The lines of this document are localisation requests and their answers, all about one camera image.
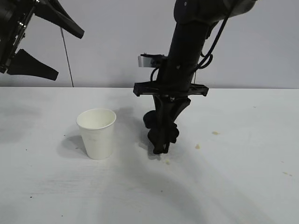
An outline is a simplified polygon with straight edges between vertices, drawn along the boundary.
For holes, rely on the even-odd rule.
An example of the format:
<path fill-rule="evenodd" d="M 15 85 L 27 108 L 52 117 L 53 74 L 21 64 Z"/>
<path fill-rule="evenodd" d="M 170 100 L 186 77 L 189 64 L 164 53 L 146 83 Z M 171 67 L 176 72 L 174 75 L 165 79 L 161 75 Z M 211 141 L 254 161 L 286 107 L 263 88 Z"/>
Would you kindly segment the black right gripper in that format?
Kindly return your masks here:
<path fill-rule="evenodd" d="M 190 105 L 190 95 L 207 96 L 208 87 L 192 84 L 192 74 L 188 74 L 185 66 L 170 68 L 166 56 L 138 56 L 139 67 L 153 68 L 150 81 L 135 83 L 134 94 L 167 95 L 179 98 L 169 102 L 166 98 L 155 97 L 156 122 L 152 127 L 154 154 L 167 154 L 170 143 L 176 143 L 179 129 L 175 120 Z"/>

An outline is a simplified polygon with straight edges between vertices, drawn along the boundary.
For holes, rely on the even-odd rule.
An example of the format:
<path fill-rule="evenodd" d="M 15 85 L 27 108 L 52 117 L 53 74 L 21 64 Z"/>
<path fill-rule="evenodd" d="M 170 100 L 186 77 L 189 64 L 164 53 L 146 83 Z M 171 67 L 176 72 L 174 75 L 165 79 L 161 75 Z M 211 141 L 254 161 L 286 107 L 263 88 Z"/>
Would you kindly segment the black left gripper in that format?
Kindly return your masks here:
<path fill-rule="evenodd" d="M 2 0 L 0 2 L 0 72 L 56 81 L 58 71 L 20 49 L 16 52 L 33 14 L 82 39 L 84 30 L 58 0 Z"/>

